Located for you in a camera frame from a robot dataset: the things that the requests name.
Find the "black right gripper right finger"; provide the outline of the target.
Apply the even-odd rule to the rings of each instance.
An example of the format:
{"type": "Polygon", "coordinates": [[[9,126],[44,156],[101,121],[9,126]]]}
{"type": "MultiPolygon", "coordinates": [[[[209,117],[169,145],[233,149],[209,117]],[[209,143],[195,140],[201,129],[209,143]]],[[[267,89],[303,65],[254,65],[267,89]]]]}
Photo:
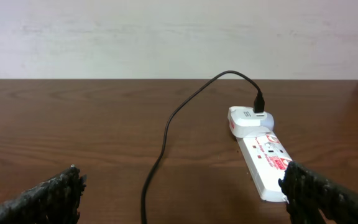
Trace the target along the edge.
{"type": "Polygon", "coordinates": [[[358,224],[358,194],[291,161],[278,180],[292,224],[358,224]]]}

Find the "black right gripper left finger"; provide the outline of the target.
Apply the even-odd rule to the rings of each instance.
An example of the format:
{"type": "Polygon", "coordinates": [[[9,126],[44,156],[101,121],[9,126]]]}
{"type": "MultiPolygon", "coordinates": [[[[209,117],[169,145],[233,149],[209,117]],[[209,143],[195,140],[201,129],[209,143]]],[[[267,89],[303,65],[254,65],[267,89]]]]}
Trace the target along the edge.
{"type": "Polygon", "coordinates": [[[0,204],[0,224],[76,224],[85,176],[74,165],[0,204]]]}

